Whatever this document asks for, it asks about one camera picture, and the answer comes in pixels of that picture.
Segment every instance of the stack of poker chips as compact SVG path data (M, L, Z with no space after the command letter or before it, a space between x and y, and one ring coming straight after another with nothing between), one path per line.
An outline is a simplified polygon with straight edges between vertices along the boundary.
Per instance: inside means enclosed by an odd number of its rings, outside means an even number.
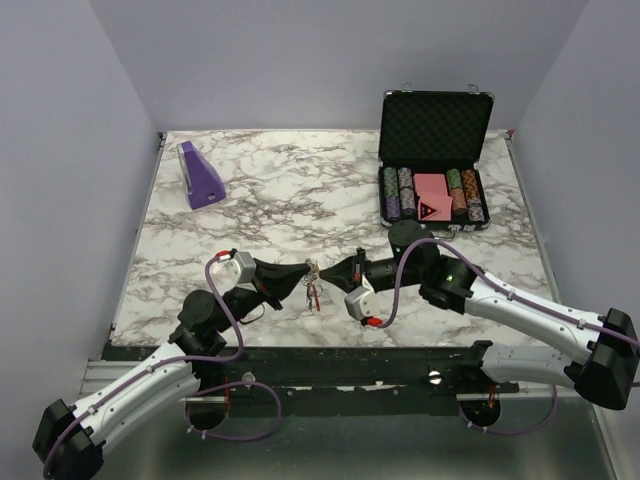
M398 175L396 169L387 167L382 172L384 181L384 198L387 205L387 221L400 220L400 195L398 192Z
M453 214L464 215L467 213L467 201L462 190L462 179L460 178L460 172L455 168L447 170L447 187L449 188L449 195L453 199L451 203Z
M400 185L400 207L404 217L416 216L416 192L413 188L411 170L403 167L398 170L398 184Z
M467 197L467 208L469 210L469 220L472 222L484 222L484 212L482 211L482 200L476 182L476 172L465 170L461 173L464 194Z

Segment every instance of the black foam lining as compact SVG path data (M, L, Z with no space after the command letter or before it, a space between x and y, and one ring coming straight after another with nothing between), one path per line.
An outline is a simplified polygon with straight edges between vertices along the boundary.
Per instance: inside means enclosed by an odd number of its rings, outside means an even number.
M493 97L467 92L394 92L384 100L380 158L387 163L477 161Z

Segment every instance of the cable clip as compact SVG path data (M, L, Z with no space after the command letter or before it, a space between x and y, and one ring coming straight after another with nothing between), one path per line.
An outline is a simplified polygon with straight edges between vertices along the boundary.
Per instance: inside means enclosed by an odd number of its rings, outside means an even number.
M231 260L231 251L221 250L218 253L216 253L216 257L218 257L219 262L226 262L227 260Z

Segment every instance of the gray wall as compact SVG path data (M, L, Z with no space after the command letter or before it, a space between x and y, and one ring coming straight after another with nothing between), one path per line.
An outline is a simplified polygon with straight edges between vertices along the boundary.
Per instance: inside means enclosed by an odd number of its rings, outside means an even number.
M513 128L586 0L91 0L163 129L378 128L382 94L497 96Z
M527 109L515 147L563 300L625 310L640 332L638 25L637 1L592 0ZM640 391L619 419L635 454Z
M158 137L86 0L0 7L0 477L107 338Z

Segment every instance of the marble tabletop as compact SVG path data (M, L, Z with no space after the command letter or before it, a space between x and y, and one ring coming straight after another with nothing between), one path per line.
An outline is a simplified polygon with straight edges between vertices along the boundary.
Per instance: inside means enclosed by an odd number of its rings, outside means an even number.
M371 260L390 256L380 225L377 195L377 131L220 131L168 134L135 258L121 301L112 342L150 346L167 340L184 297L207 288L203 266L215 252L237 248L277 263L317 261L320 268L367 250ZM176 146L190 140L214 165L227 198L192 211L185 199ZM501 132L488 133L479 170L491 225L458 233L453 245L499 278L550 298L538 245ZM220 291L231 282L215 265ZM534 340L497 323L430 306L418 287L402 290L395 323L363 328L344 307L344 293L323 287L320 312L306 308L298 285L284 309L266 308L242 328L247 345L445 346L475 340L524 345ZM382 318L391 292L382 292ZM255 315L262 313L259 308ZM233 332L224 334L236 344Z

